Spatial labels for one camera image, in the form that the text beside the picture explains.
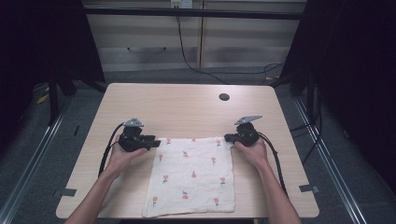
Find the gray floor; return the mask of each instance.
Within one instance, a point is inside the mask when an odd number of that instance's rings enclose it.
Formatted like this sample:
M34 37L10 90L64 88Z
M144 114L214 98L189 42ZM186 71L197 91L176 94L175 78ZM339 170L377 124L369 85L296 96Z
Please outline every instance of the gray floor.
M207 68L210 72L256 72L262 67L237 68ZM274 80L278 71L269 73L264 84ZM265 80L264 74L257 75L216 75L231 84L258 85ZM222 84L213 77L197 74L190 69L163 69L146 71L118 71L106 72L107 83L136 82L136 83L199 83ZM78 153L91 127L96 110L103 98L103 94L90 87L76 82L77 94L71 100L70 106L64 114L63 122L53 138L48 152L34 179L27 190L13 223L62 223L55 216L59 198L53 197L53 192L63 189L68 181ZM35 99L41 92L35 93ZM297 110L294 97L290 96L289 85L276 88L276 95L289 127L295 128L303 124ZM61 105L66 98L60 94ZM18 134L13 136L8 146L7 154L0 160L0 205L3 206L7 197L18 182L26 164L29 162L41 137L48 128L50 117L49 102L37 105L35 99L29 106L21 121ZM344 130L325 105L322 107L322 137L332 153L332 158L340 169L359 207L366 217L367 223L394 223L396 220L395 196L388 190L386 184L375 170L367 164L359 153L353 141L345 138ZM292 132L294 143L303 159L313 141L306 133L306 129ZM318 186L320 192L316 199L320 214L315 218L305 218L304 223L353 223L342 198L332 182L328 170L319 154L314 151L304 165L311 185ZM118 223L118 220L101 219L98 223Z

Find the white cloth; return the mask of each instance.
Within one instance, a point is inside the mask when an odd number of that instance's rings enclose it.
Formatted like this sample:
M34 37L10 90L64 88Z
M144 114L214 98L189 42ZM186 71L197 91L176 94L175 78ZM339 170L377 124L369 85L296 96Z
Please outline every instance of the white cloth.
M233 162L223 137L161 138L143 217L233 212Z

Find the hand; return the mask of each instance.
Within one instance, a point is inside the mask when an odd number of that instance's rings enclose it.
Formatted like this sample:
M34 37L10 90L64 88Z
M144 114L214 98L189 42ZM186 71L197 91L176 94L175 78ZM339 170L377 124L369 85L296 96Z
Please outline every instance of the hand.
M131 164L131 161L146 153L148 150L146 148L139 148L133 152L125 151L118 143L120 136L116 137L116 144L113 145L111 150L111 157L108 162L108 166L105 171L112 174L113 178L116 179L120 174Z
M240 142L235 142L235 146L242 151L247 157L247 160L255 166L263 162L268 162L267 147L261 138L251 147L245 147Z

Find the pink flower print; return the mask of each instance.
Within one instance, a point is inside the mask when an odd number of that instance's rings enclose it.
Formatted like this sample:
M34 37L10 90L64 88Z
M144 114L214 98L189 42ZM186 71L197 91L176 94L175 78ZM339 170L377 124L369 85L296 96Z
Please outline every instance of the pink flower print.
M184 200L188 200L189 199L189 195L186 191L183 190L183 197L181 197Z
M164 184L165 182L168 182L168 177L169 177L169 175L164 175L164 176L163 176L163 184Z
M215 204L216 204L216 207L219 206L219 199L218 198L215 198Z
M220 180L221 180L220 182L221 185L225 184L225 177L221 177Z
M153 207L157 203L157 201L158 201L158 197L152 197L152 206Z

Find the wooden table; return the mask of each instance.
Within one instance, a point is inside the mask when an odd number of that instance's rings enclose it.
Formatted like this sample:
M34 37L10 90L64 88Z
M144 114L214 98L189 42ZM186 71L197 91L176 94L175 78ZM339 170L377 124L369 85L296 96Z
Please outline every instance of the wooden table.
M227 93L228 101L219 95ZM63 196L56 214L68 217L79 205L97 178L108 139L118 124L133 117L145 125L142 134L157 137L199 138L236 133L234 123L245 116L263 115L252 121L278 152L290 200L300 217L316 217L318 206L307 185L304 168L290 135L282 109L271 87L177 84L111 84L98 109L67 189L74 197ZM112 185L99 217L141 218L149 185L155 148L132 162ZM176 215L165 218L254 218L267 217L262 184L255 168L244 155L231 148L235 190L235 212ZM268 154L276 173L272 153Z

